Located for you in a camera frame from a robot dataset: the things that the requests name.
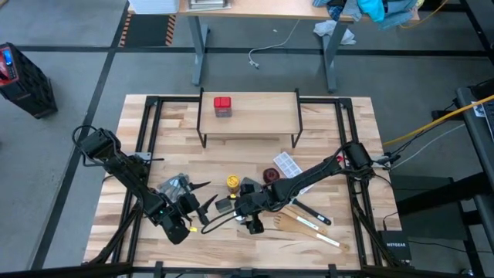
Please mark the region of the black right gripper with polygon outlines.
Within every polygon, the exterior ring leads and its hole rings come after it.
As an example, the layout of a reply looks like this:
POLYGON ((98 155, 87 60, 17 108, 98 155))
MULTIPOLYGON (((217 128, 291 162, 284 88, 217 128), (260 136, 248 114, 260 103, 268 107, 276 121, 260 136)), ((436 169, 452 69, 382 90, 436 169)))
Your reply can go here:
POLYGON ((235 213, 245 218, 243 224, 251 235, 264 232, 264 226, 259 219, 259 213, 268 211, 276 204, 276 196, 269 190, 255 191, 253 184, 243 184, 240 187, 240 197, 235 201, 235 213))

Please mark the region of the white ice cube tray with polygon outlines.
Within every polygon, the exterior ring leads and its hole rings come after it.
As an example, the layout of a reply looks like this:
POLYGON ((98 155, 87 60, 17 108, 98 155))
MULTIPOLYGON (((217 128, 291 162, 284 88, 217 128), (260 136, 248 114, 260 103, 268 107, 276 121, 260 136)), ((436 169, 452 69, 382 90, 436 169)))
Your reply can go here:
POLYGON ((274 157, 273 162, 287 178, 294 178, 303 172, 299 165, 285 151, 274 157))

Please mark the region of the stack of papers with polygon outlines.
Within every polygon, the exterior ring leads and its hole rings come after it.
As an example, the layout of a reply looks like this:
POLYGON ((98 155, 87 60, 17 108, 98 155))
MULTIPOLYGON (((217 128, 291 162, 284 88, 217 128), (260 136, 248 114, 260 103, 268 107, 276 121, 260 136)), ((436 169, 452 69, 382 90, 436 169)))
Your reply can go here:
POLYGON ((231 8, 228 0, 188 0, 188 11, 208 11, 231 8))

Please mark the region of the black horizontal frame bar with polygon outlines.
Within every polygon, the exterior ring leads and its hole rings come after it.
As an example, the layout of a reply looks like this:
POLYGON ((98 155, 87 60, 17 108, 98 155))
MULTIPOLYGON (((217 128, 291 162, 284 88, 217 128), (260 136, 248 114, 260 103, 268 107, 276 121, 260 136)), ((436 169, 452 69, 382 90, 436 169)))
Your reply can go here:
POLYGON ((489 276, 469 276, 466 274, 441 273, 416 270, 410 267, 363 266, 360 270, 339 270, 330 264, 320 270, 309 269, 259 269, 240 268, 204 268, 171 267, 159 261, 154 266, 134 266, 130 263, 84 263, 80 266, 64 266, 39 270, 23 270, 0 273, 0 278, 114 278, 131 276, 138 273, 150 273, 153 278, 165 278, 168 274, 222 274, 239 278, 257 276, 325 276, 326 278, 494 278, 489 276))

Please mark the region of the wooden desk grey legs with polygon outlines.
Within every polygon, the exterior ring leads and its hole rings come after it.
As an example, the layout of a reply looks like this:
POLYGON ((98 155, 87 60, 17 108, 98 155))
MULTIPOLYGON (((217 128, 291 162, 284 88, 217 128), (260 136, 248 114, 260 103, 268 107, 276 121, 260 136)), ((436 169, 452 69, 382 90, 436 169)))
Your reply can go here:
MULTIPOLYGON (((189 0, 127 0, 128 12, 138 15, 184 15, 188 17, 189 29, 195 48, 195 69, 192 73, 192 84, 200 86, 201 71, 205 58, 205 43, 210 31, 208 25, 201 24, 199 16, 246 17, 270 19, 311 19, 327 20, 330 15, 327 8, 315 7, 309 0, 226 0, 223 9, 193 10, 188 8, 189 0)), ((337 78, 334 59, 340 47, 340 41, 348 25, 357 22, 350 15, 340 15, 336 20, 332 35, 324 35, 321 39, 323 65, 327 82, 327 90, 337 90, 337 78)))

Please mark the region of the black mat hazard stripes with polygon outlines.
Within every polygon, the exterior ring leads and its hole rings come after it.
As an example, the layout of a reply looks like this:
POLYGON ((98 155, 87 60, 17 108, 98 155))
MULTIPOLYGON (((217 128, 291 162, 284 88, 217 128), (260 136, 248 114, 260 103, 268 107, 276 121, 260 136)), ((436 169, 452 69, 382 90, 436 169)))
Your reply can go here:
POLYGON ((128 14, 118 46, 120 48, 171 46, 176 21, 175 15, 128 14))

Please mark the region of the pile of clothes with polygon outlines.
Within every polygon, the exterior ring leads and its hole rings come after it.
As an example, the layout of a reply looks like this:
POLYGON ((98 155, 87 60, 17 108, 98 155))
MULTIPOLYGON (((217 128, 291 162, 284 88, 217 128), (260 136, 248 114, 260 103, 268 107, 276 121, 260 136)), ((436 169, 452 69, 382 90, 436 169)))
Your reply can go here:
POLYGON ((343 15, 358 22, 364 15, 378 24, 379 29, 403 25, 414 18, 424 0, 311 0, 317 8, 326 8, 333 21, 343 15))

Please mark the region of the black side desk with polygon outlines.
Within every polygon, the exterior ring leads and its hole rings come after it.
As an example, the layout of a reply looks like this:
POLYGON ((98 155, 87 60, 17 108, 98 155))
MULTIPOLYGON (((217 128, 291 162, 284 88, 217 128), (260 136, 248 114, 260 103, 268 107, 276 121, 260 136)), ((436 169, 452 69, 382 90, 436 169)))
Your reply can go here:
MULTIPOLYGON (((456 90, 457 107, 466 107, 493 94, 494 78, 476 85, 458 88, 456 90)), ((494 100, 488 101, 486 106, 488 107, 486 116, 491 117, 491 121, 487 121, 484 117, 477 117, 474 107, 464 111, 462 116, 483 173, 486 174, 488 180, 487 193, 475 203, 485 230, 494 233, 494 100)))

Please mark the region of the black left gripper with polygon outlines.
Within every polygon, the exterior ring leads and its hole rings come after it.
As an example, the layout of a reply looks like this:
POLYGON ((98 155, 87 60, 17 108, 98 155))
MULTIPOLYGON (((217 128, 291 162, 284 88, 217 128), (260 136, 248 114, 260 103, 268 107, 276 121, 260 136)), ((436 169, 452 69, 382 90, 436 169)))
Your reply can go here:
POLYGON ((210 181, 194 184, 190 182, 188 184, 188 193, 180 195, 177 199, 179 212, 181 216, 184 217, 189 224, 192 224, 191 217, 188 216, 189 213, 196 211, 199 217, 199 221, 202 225, 207 225, 210 221, 207 217, 208 209, 213 201, 218 197, 214 195, 209 200, 207 200, 204 204, 200 205, 196 196, 192 193, 194 190, 200 189, 209 185, 210 181))

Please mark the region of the wooden shelf riser black legs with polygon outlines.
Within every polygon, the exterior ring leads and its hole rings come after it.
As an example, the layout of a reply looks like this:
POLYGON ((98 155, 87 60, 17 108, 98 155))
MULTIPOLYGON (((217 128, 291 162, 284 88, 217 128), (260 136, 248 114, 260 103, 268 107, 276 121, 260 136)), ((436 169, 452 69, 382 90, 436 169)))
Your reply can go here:
POLYGON ((295 147, 303 132, 299 90, 289 92, 212 92, 201 90, 196 131, 201 145, 209 135, 288 134, 295 147), (215 97, 231 97, 232 116, 216 117, 215 97))

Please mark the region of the wooden fork spatula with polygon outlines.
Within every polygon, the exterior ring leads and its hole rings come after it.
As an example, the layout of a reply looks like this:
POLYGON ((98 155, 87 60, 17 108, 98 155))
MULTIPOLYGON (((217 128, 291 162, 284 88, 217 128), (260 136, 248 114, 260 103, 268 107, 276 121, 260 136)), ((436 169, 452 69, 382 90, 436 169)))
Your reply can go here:
POLYGON ((348 252, 350 250, 350 247, 347 244, 331 239, 323 233, 318 232, 305 224, 302 224, 301 222, 284 213, 279 213, 278 215, 276 215, 273 218, 273 224, 277 229, 280 229, 282 231, 302 233, 306 236, 310 236, 314 239, 318 239, 325 243, 328 243, 344 252, 348 252))

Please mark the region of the wooden slotted spatula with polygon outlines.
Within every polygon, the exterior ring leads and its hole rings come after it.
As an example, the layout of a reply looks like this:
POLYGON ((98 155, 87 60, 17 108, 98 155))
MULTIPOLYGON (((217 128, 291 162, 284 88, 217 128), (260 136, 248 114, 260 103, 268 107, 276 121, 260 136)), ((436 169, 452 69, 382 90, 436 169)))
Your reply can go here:
POLYGON ((281 210, 282 213, 287 214, 288 216, 294 218, 296 221, 306 225, 307 227, 323 234, 327 234, 327 230, 319 225, 316 225, 315 223, 311 222, 306 215, 304 215, 302 212, 299 212, 298 210, 295 210, 294 208, 290 207, 285 207, 281 210))

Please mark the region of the red-lid spice jar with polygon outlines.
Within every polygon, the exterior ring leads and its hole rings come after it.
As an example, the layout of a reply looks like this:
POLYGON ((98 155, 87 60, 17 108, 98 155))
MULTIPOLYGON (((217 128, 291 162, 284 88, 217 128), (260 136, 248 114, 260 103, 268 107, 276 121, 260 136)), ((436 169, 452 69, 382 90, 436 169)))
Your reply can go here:
POLYGON ((231 117, 232 116, 232 100, 231 97, 215 97, 213 106, 216 117, 231 117))

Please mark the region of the red apple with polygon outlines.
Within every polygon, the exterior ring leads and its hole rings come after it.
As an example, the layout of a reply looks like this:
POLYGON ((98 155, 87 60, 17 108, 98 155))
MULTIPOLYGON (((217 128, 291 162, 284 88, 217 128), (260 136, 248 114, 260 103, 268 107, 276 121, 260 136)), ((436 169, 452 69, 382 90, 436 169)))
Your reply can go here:
POLYGON ((267 168, 262 173, 263 181, 266 184, 272 183, 280 179, 280 174, 275 168, 267 168))

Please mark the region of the black Netgear switch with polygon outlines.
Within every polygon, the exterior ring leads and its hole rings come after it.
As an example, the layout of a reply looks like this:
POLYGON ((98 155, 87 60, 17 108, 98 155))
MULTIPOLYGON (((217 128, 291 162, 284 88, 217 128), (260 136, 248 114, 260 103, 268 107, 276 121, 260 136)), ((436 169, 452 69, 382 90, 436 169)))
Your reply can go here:
POLYGON ((400 261, 409 263, 411 251, 407 236, 402 231, 382 230, 378 232, 386 247, 400 261))

